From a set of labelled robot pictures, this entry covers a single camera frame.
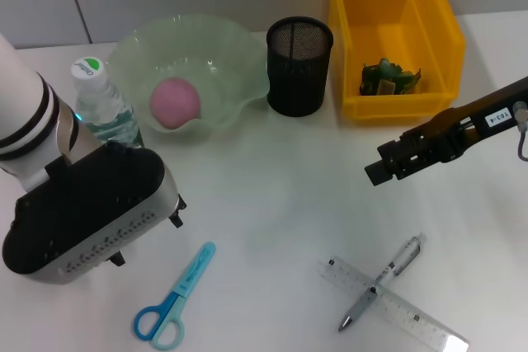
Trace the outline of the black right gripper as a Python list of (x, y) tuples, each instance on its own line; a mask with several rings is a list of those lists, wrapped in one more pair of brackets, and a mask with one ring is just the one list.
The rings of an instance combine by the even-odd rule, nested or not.
[(527, 79), (461, 107), (443, 110), (398, 140), (377, 147), (383, 158), (365, 167), (372, 185), (401, 181), (441, 162), (455, 160), (486, 138), (516, 127), (527, 132)]

